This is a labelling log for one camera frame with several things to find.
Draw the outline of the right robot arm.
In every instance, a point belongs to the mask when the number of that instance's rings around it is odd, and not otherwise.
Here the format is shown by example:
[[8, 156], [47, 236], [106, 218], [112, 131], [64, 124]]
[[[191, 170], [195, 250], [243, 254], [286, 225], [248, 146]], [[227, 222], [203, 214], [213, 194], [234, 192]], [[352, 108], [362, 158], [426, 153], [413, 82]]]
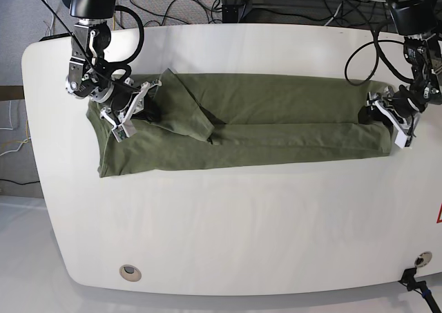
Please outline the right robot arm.
[[[134, 18], [138, 28], [138, 43], [126, 59], [109, 62], [104, 51], [110, 46], [111, 30], [107, 21], [116, 11]], [[104, 115], [117, 125], [135, 117], [147, 122], [159, 122], [161, 110], [146, 90], [131, 82], [130, 63], [141, 53], [144, 27], [140, 17], [117, 0], [70, 0], [70, 15], [78, 18], [71, 34], [72, 54], [66, 90], [73, 96], [101, 105]]]

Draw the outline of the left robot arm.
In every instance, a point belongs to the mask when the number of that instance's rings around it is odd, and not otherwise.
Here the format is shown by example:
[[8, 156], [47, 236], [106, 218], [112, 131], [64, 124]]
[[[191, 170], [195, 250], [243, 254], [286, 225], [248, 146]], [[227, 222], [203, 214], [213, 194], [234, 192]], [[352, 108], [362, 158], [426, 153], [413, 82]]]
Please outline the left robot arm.
[[[391, 121], [407, 139], [414, 137], [418, 115], [428, 105], [441, 104], [441, 20], [436, 15], [438, 0], [384, 0], [391, 17], [372, 30], [376, 55], [401, 82], [393, 93], [376, 93], [369, 98], [368, 113]], [[403, 56], [411, 66], [407, 78], [387, 59], [380, 46], [381, 30], [393, 24], [403, 37]]]

